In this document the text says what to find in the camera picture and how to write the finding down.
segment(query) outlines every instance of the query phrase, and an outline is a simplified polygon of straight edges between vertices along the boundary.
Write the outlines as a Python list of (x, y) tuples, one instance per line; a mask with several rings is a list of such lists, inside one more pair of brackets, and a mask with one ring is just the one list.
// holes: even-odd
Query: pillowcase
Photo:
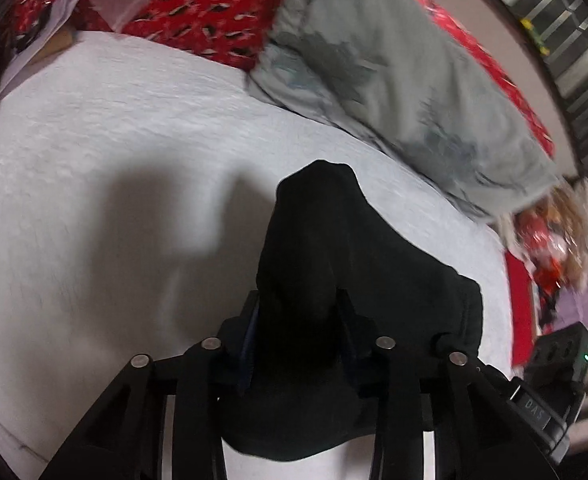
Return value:
[(431, 20), (440, 28), (447, 31), (462, 47), (472, 56), (476, 62), (485, 69), (485, 72), (495, 81), (496, 85), (509, 98), (516, 108), (523, 114), (529, 124), (531, 134), (536, 138), (545, 153), (554, 158), (554, 141), (547, 129), (542, 125), (538, 116), (529, 106), (520, 89), (513, 83), (507, 73), (491, 57), (478, 40), (474, 38), (460, 23), (458, 23), (443, 7), (434, 0), (416, 0), (429, 14)]
[(249, 90), (407, 163), (473, 219), (558, 182), (523, 114), (416, 0), (284, 0)]

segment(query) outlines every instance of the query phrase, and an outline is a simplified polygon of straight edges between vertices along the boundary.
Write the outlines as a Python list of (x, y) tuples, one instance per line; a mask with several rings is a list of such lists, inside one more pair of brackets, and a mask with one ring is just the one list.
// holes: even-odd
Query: white bedsheet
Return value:
[[(17, 438), (0, 446), (24, 480), (133, 354), (183, 352), (238, 311), (277, 183), (317, 158), (349, 164), (401, 235), (480, 284), (480, 357), (509, 371), (496, 235), (382, 153), (243, 86), (238, 70), (87, 32), (0, 103), (0, 431)], [(370, 453), (367, 438), (300, 463), (226, 451), (231, 480), (364, 479)]]

